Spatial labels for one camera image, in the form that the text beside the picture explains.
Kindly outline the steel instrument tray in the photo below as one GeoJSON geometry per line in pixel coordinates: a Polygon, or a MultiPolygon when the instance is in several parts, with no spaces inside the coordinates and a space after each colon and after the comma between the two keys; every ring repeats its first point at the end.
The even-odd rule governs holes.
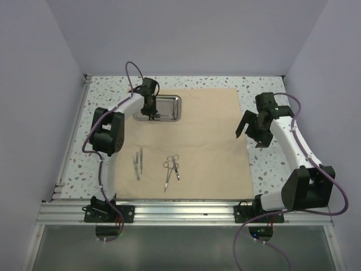
{"type": "Polygon", "coordinates": [[[142,115],[141,111],[133,114],[136,121],[167,121],[175,122],[181,118],[182,100],[178,95],[158,95],[156,97],[157,114],[154,120],[142,115]]]}

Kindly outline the steel surgical scissors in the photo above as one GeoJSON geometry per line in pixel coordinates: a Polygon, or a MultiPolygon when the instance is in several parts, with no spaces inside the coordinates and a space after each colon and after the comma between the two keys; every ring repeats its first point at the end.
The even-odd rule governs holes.
{"type": "Polygon", "coordinates": [[[178,159],[179,159],[178,154],[170,155],[167,157],[167,161],[173,163],[173,169],[175,171],[176,178],[177,178],[178,182],[180,183],[181,181],[180,181],[180,175],[179,175],[179,171],[178,171],[179,165],[177,163],[178,159]]]}

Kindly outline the steel needle holder clamp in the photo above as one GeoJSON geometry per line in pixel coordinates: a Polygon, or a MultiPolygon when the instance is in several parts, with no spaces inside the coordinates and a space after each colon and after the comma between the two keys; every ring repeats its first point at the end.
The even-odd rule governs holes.
{"type": "Polygon", "coordinates": [[[168,188],[168,184],[169,184],[171,172],[172,172],[174,169],[173,169],[173,164],[170,165],[170,163],[169,163],[168,161],[165,161],[165,162],[163,163],[163,167],[167,169],[166,181],[165,181],[165,187],[164,187],[164,192],[166,192],[166,190],[167,190],[167,188],[168,188]]]}

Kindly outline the beige cloth wrap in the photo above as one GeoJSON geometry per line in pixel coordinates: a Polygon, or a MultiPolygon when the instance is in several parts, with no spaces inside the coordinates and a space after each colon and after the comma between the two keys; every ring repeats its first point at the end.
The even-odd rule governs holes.
{"type": "Polygon", "coordinates": [[[126,199],[248,199],[253,184],[244,136],[236,138],[241,119],[235,89],[172,90],[181,97],[175,122],[125,123],[125,143],[115,160],[115,188],[126,199]],[[143,173],[137,181],[133,158],[143,148],[143,173]],[[164,192],[163,163],[178,154],[180,183],[175,171],[164,192]]]}

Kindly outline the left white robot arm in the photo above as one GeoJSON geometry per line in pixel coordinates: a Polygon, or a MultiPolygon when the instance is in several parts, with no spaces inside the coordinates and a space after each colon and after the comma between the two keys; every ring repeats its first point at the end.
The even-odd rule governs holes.
{"type": "Polygon", "coordinates": [[[112,158],[122,149],[125,141],[125,121],[127,118],[141,112],[154,118],[157,114],[155,94],[128,94],[126,99],[111,109],[98,107],[93,114],[93,122],[86,142],[91,144],[90,153],[99,157],[98,188],[100,195],[91,198],[90,206],[102,220],[109,222],[115,218],[123,221],[122,213],[117,208],[114,198],[115,186],[109,177],[104,177],[109,170],[112,158]]]}

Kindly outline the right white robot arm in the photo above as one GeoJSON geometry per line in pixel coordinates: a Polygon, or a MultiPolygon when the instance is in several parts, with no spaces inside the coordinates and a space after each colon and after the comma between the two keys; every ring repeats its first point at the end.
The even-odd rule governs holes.
{"type": "Polygon", "coordinates": [[[288,106],[267,107],[258,113],[245,111],[236,136],[245,133],[258,148],[270,146],[276,139],[290,167],[290,176],[280,190],[258,194],[251,202],[240,201],[235,211],[246,218],[265,221],[275,211],[301,211],[326,207],[336,176],[331,166],[324,166],[312,155],[296,126],[294,113],[288,106]]]}

